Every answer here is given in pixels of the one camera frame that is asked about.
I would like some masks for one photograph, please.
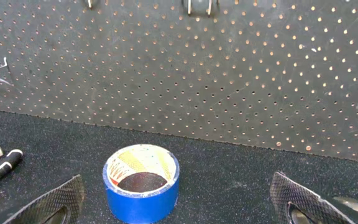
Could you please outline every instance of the hole of tape roll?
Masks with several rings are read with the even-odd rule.
[[[150,144],[128,146],[108,160],[113,187],[127,193],[154,192],[173,184],[177,165],[166,149]]]

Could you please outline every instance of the black speckled surface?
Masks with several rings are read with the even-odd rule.
[[[140,143],[162,146],[180,163],[178,203],[160,223],[272,223],[276,170],[328,196],[358,199],[354,161],[0,112],[0,146],[25,153],[0,180],[0,212],[50,190],[63,174],[81,174],[86,199],[79,223],[120,223],[107,206],[102,168],[118,149]]]

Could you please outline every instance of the blue tape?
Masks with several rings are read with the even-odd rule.
[[[110,211],[116,218],[126,223],[153,223],[163,219],[173,210],[178,198],[179,163],[172,153],[169,154],[176,165],[174,183],[167,184],[152,194],[129,194],[113,186],[107,173],[108,163],[104,165],[103,180],[107,200]]]

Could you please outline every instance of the pegboard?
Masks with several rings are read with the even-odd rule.
[[[0,1],[0,110],[358,160],[358,0]]]

